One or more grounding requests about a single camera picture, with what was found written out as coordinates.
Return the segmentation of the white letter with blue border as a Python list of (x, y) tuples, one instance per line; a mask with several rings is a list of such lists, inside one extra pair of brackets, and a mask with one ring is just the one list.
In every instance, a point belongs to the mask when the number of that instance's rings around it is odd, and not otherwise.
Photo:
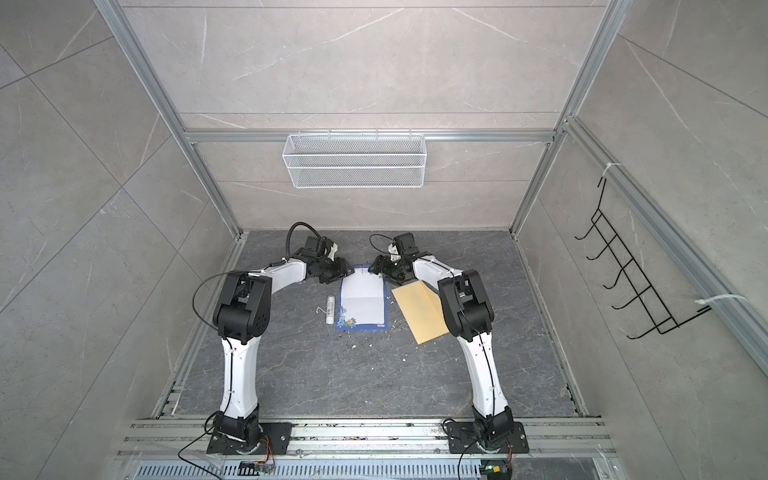
[(388, 328), (387, 288), (369, 265), (356, 265), (342, 279), (337, 296), (337, 331), (385, 331)]

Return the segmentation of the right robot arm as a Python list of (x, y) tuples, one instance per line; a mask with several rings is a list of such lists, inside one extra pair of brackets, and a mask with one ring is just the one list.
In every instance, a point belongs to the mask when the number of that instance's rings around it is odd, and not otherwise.
[(514, 430), (492, 348), (495, 314), (480, 274), (457, 269), (420, 250), (411, 233), (389, 239), (369, 267), (392, 293), (417, 343), (445, 334), (463, 352), (472, 387), (473, 430), (479, 448), (500, 448)]

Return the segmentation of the tan paper envelope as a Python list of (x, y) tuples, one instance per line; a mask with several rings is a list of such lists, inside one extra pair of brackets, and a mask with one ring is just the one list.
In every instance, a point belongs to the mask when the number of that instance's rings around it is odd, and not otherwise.
[(423, 281), (397, 287), (392, 293), (418, 344), (448, 333), (440, 299)]

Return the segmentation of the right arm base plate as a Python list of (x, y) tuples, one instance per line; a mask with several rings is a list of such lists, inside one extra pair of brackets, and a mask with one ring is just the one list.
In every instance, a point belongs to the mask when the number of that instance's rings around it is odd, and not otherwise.
[(478, 436), (472, 422), (445, 419), (441, 423), (452, 454), (528, 454), (530, 447), (524, 426), (514, 422), (511, 429), (501, 433)]

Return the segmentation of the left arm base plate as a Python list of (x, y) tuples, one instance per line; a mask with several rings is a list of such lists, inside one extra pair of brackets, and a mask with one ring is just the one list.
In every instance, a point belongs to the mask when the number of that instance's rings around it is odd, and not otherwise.
[(275, 423), (232, 423), (228, 418), (215, 426), (208, 443), (207, 454), (221, 455), (262, 455), (267, 448), (272, 454), (287, 453), (293, 425), (288, 422)]

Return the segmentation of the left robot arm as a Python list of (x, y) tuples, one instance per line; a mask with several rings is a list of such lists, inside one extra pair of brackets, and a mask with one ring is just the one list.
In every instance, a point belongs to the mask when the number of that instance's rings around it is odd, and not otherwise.
[(309, 237), (295, 253), (265, 268), (225, 274), (213, 314), (225, 359), (216, 433), (249, 446), (259, 442), (256, 367), (261, 337), (270, 321), (272, 295), (308, 278), (329, 284), (351, 275), (354, 269), (337, 250), (337, 244), (326, 236)]

